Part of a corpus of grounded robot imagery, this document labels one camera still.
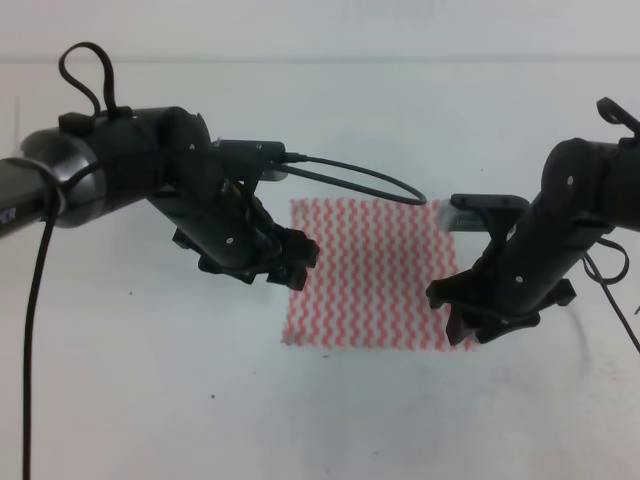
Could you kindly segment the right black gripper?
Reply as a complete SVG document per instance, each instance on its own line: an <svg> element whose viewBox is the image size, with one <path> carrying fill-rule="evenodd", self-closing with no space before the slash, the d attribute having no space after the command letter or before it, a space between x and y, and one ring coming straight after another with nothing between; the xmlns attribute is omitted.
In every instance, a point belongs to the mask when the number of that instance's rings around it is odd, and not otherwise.
<svg viewBox="0 0 640 480"><path fill-rule="evenodd" d="M470 269L427 288L431 308L451 307L446 325L451 346L468 338L487 344L537 326L546 308L568 305L576 293L564 275L600 238L600 223L553 218L534 201L506 235L489 235Z"/></svg>

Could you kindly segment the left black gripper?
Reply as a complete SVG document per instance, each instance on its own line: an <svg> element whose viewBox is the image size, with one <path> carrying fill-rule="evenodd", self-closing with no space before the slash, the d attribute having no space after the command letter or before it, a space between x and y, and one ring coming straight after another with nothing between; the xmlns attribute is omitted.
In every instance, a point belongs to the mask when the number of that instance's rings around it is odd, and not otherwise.
<svg viewBox="0 0 640 480"><path fill-rule="evenodd" d="M233 180L213 153L191 150L167 161L166 185L150 202L176 226L173 241L200 255L201 270L245 283L266 274L268 283L302 291L320 247L273 220L255 196L259 182Z"/></svg>

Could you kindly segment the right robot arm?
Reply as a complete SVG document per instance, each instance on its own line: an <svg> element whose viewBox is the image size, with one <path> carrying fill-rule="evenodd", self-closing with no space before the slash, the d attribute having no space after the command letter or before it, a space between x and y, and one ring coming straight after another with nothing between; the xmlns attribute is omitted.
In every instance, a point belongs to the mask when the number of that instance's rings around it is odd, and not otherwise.
<svg viewBox="0 0 640 480"><path fill-rule="evenodd" d="M605 234L639 228L639 147L572 139L549 154L533 201L455 194L453 230L486 231L474 265L433 281L429 305L449 305L446 335L488 343L539 324L541 311L576 296L566 273Z"/></svg>

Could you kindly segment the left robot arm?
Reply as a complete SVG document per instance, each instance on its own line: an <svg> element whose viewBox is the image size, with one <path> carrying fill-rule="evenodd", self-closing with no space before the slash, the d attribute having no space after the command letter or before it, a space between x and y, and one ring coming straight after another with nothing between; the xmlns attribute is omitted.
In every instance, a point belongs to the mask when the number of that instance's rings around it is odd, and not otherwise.
<svg viewBox="0 0 640 480"><path fill-rule="evenodd" d="M170 220L173 240L197 253L200 270L244 283L265 275L299 291L319 246L277 224L256 197L279 181L279 142L213 140L202 117L178 107L116 119L62 116L27 136L1 162L1 232L55 214L76 228L146 200Z"/></svg>

